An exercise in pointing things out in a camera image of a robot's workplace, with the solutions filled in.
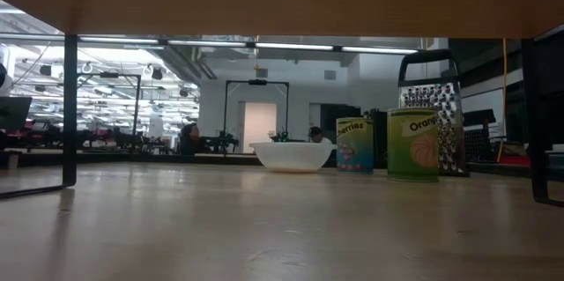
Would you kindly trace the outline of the dark computer monitor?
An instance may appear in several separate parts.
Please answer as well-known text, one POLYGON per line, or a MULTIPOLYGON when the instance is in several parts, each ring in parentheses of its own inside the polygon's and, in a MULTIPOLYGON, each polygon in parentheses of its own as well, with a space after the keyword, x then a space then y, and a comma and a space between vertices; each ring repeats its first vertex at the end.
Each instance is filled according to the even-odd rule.
POLYGON ((32 100, 30 97, 0 97, 0 129, 23 129, 32 100))

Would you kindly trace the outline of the black mesh office chair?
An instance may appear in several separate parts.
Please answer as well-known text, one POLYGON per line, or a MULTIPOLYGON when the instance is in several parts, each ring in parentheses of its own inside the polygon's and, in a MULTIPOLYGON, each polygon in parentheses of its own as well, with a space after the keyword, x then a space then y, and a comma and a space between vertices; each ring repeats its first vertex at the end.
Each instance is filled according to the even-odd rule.
POLYGON ((466 112, 464 122, 464 149, 468 162, 494 163, 494 151, 490 141, 491 122, 496 122, 494 111, 484 109, 466 112))

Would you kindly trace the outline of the cherries blue label can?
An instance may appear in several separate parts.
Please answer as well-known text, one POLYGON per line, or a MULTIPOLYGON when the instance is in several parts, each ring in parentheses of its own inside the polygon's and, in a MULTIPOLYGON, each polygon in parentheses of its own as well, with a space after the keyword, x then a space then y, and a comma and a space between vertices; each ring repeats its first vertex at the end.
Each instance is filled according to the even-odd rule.
POLYGON ((374 169, 374 126, 368 118, 346 117, 336 120, 337 170, 371 174, 374 169))

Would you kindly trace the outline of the ceiling light strip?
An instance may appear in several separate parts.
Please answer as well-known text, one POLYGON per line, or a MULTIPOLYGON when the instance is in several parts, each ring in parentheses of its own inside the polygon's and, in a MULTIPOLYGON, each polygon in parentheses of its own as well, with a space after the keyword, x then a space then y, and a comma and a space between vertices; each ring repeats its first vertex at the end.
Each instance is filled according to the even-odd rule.
POLYGON ((63 41, 64 35, 34 33, 0 33, 0 39, 22 41, 63 41))
POLYGON ((354 47, 343 46, 341 51, 344 53, 357 53, 357 54, 382 54, 382 55, 409 55, 417 53, 417 49, 409 48, 385 48, 385 47, 354 47))
POLYGON ((91 43, 115 43, 115 44, 137 44, 137 45, 159 45, 159 40, 155 39, 139 39, 139 38, 123 38, 123 37, 92 37, 80 36, 83 42, 91 43))
POLYGON ((211 48, 246 48, 246 42, 238 41, 196 41, 196 40, 167 40, 171 46, 192 46, 211 48))
POLYGON ((294 44, 294 43, 278 43, 278 42, 256 42, 255 48, 274 48, 274 49, 312 50, 312 51, 333 50, 333 46, 331 45, 294 44))

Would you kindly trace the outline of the person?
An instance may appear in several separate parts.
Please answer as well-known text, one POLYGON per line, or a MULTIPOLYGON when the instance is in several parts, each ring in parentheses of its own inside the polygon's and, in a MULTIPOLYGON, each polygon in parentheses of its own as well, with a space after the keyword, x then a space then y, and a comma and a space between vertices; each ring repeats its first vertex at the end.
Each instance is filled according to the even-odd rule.
POLYGON ((309 140, 312 143, 333 144, 333 142, 323 134, 323 130, 319 127, 316 126, 310 127, 308 131, 308 135, 309 135, 309 140))
POLYGON ((180 135, 180 153, 185 156, 193 156, 204 153, 204 141, 199 134, 196 123, 187 124, 182 128, 180 135))

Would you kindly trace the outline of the black background rig frame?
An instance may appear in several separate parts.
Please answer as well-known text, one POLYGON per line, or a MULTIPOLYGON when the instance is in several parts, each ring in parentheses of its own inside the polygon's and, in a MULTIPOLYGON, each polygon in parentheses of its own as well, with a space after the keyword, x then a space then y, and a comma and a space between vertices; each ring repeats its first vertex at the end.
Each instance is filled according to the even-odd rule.
POLYGON ((118 73, 118 72, 111 72, 111 71, 103 71, 101 73, 78 73, 77 74, 78 78, 85 76, 85 80, 83 81, 83 83, 77 87, 80 88, 82 87, 84 84, 86 84, 88 82, 88 80, 90 78, 93 77, 100 77, 100 78, 125 78, 126 80, 128 80, 129 78, 135 78, 137 83, 135 85, 133 85, 132 83, 130 83, 131 86, 134 86, 136 89, 136 98, 135 98, 135 103, 134 103, 134 122, 133 122, 133 127, 132 127, 132 136, 136 136, 137 135, 137 118, 138 118, 138 111, 139 111, 139 101, 140 101, 140 94, 141 94, 141 75, 138 74, 122 74, 122 73, 118 73))
POLYGON ((231 92, 236 90, 236 87, 232 90, 229 89, 231 84, 244 84, 244 85, 256 85, 256 86, 266 86, 266 85, 283 85, 286 88, 286 91, 283 92, 283 95, 286 99, 286 111, 285 111, 285 123, 283 127, 283 131, 287 132, 288 128, 288 121, 289 121, 289 96, 290 96, 290 83, 284 81, 268 81, 265 79, 254 78, 249 80, 234 80, 228 79, 225 81, 225 91, 224 91, 224 113, 223 113, 223 132, 226 133, 227 131, 227 110, 228 110, 228 98, 231 92))

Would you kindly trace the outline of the translucent white plastic bowl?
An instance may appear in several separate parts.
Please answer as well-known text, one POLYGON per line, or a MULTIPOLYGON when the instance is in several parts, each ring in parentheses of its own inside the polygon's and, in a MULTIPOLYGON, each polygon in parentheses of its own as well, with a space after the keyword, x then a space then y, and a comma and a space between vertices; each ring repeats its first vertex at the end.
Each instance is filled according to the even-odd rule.
POLYGON ((253 143, 259 161, 277 173, 317 173, 337 148, 328 143, 253 143))

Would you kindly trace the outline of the oranges green label can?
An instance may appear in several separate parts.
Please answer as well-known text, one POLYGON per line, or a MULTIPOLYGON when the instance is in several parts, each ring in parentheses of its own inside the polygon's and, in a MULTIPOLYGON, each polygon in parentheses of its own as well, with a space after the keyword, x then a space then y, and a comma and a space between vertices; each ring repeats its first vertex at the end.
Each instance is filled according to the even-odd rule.
POLYGON ((388 111, 387 173, 393 181, 438 182, 437 111, 424 107, 388 111))

